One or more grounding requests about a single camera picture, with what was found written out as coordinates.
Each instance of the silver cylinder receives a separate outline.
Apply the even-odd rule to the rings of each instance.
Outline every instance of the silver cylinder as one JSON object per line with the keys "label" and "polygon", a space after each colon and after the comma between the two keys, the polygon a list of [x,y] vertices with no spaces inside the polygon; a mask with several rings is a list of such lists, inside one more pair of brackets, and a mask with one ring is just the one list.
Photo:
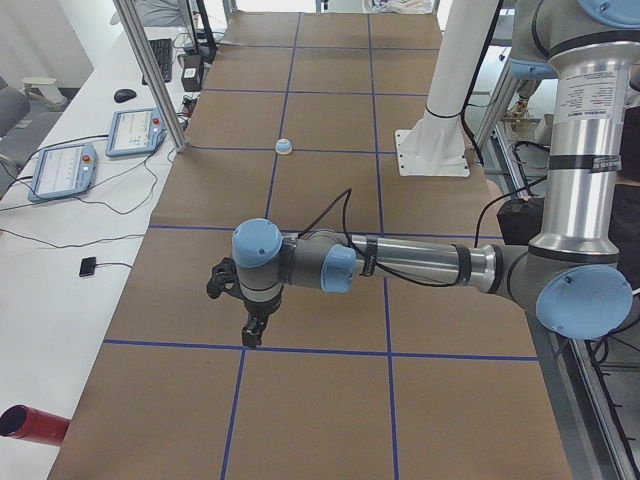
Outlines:
{"label": "silver cylinder", "polygon": [[549,61],[559,83],[542,230],[530,242],[534,253],[596,262],[617,255],[608,238],[616,172],[557,166],[574,157],[616,159],[629,71],[638,58],[640,44],[621,41],[567,50]]}
{"label": "silver cylinder", "polygon": [[[354,235],[352,241],[364,252],[367,237]],[[422,282],[455,284],[460,270],[458,251],[453,245],[423,243],[393,238],[378,238],[377,262],[394,272]],[[495,278],[496,253],[490,245],[484,248],[470,248],[471,275],[467,285],[488,291]],[[358,256],[357,268],[364,265]],[[391,273],[377,268],[376,275],[392,277]]]}

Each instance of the brown paper mat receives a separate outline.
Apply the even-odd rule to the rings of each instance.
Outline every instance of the brown paper mat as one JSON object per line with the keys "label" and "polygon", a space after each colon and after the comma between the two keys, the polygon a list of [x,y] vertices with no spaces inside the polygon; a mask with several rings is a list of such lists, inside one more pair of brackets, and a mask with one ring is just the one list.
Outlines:
{"label": "brown paper mat", "polygon": [[292,48],[220,45],[205,88],[286,90]]}
{"label": "brown paper mat", "polygon": [[238,223],[300,229],[347,187],[352,231],[469,244],[482,171],[400,177],[388,154],[440,41],[430,15],[234,16],[225,42],[245,46],[221,46],[52,480],[569,478],[512,304],[379,278],[287,287],[252,352],[241,302],[205,294]]}
{"label": "brown paper mat", "polygon": [[274,152],[187,149],[174,159],[151,224],[232,227],[263,217]]}
{"label": "brown paper mat", "polygon": [[49,478],[217,477],[239,359],[103,345]]}
{"label": "brown paper mat", "polygon": [[402,478],[569,480],[535,363],[394,361]]}
{"label": "brown paper mat", "polygon": [[284,98],[283,93],[202,92],[187,129],[191,145],[273,148]]}

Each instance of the table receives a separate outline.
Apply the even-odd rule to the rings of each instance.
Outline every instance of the table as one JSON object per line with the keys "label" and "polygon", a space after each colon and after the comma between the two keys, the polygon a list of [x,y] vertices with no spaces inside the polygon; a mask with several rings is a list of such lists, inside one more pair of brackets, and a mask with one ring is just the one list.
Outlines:
{"label": "table", "polygon": [[[253,351],[241,302],[204,292],[241,221],[300,231],[347,187],[354,232],[472,241],[482,170],[406,178],[394,155],[440,41],[427,15],[234,15],[51,480],[571,478],[507,300],[380,278],[287,288]],[[483,242],[497,231],[487,219]]]}
{"label": "table", "polygon": [[[175,28],[148,29],[149,38],[176,37]],[[173,81],[167,84],[174,106],[180,107],[184,90],[181,69],[174,62]],[[138,96],[123,104],[113,101],[120,88]],[[77,96],[43,145],[109,132],[114,111],[153,106],[148,87],[124,34]],[[96,179],[101,182],[139,164],[144,157],[109,160],[105,141],[95,143]],[[53,242],[85,243],[101,238],[144,234],[164,181],[171,168],[169,138],[148,161],[158,177],[152,196],[129,215],[117,215],[102,205],[60,200],[0,212],[0,228]],[[22,172],[30,175],[32,160]],[[83,198],[103,201],[127,210],[149,193],[154,179],[142,166],[91,190]],[[27,189],[16,185],[0,202],[1,208],[27,204]],[[87,376],[101,345],[129,268],[98,268],[93,277],[79,278],[80,260],[96,256],[98,262],[135,261],[142,238],[98,243],[83,248],[53,249],[0,234],[0,409],[25,404],[67,418],[73,415]],[[2,477],[15,480],[46,478],[58,449],[0,438]]]}

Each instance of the white sticker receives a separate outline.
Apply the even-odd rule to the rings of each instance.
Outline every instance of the white sticker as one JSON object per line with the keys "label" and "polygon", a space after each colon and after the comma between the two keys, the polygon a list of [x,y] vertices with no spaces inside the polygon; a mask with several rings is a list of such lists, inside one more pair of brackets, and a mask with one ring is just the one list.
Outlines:
{"label": "white sticker", "polygon": [[574,120],[611,120],[615,111],[622,112],[623,88],[618,72],[594,72],[564,78],[558,82],[555,122]]}

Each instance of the small black device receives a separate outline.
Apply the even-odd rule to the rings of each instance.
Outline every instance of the small black device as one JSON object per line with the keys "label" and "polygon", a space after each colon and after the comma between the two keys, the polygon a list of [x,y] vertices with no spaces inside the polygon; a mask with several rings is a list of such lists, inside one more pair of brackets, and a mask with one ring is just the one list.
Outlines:
{"label": "small black device", "polygon": [[199,92],[204,77],[204,60],[200,55],[187,55],[183,60],[182,87],[185,92]]}
{"label": "small black device", "polygon": [[97,263],[96,257],[83,258],[80,262],[80,276],[90,277],[93,275],[96,271]]}
{"label": "small black device", "polygon": [[138,94],[135,90],[131,90],[130,88],[121,88],[120,90],[116,90],[116,93],[113,94],[113,100],[116,103],[126,102],[127,100],[131,100],[132,98],[136,98]]}

